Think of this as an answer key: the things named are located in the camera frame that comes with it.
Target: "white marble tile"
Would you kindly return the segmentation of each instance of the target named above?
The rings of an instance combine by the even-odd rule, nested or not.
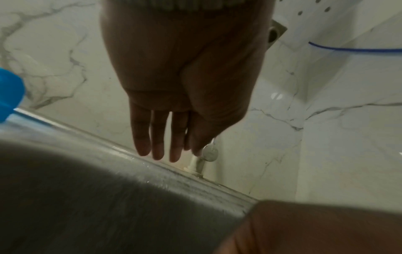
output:
[[[96,0],[0,2],[0,66],[24,78],[23,106],[134,148],[127,96],[104,49],[98,12]],[[270,48],[250,112],[218,137],[220,156],[206,165],[205,178],[256,198],[294,199],[308,58],[308,49]],[[167,130],[166,150],[169,140]],[[188,166],[190,157],[174,166]]]
[[[402,15],[352,41],[402,43]],[[333,52],[310,66],[296,199],[402,210],[402,56]]]

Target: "hole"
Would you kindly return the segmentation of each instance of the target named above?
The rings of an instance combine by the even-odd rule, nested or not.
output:
[[[268,43],[271,44],[274,41],[276,41],[278,39],[278,36],[279,36],[278,31],[274,27],[272,27],[269,30]]]

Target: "ribbed cuff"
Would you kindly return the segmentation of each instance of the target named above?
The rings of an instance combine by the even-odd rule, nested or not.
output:
[[[115,0],[128,4],[144,7],[152,7],[161,10],[220,10],[224,7],[232,7],[250,0]]]

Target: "stainless steel sink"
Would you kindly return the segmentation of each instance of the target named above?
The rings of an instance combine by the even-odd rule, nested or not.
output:
[[[254,200],[24,110],[0,124],[0,253],[211,253]]]

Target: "blurred hand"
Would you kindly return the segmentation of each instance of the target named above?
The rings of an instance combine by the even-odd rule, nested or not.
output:
[[[130,102],[138,153],[194,154],[247,112],[267,47],[273,0],[215,12],[162,12],[104,0],[103,38]]]
[[[263,202],[214,254],[400,254],[401,239],[398,215]]]

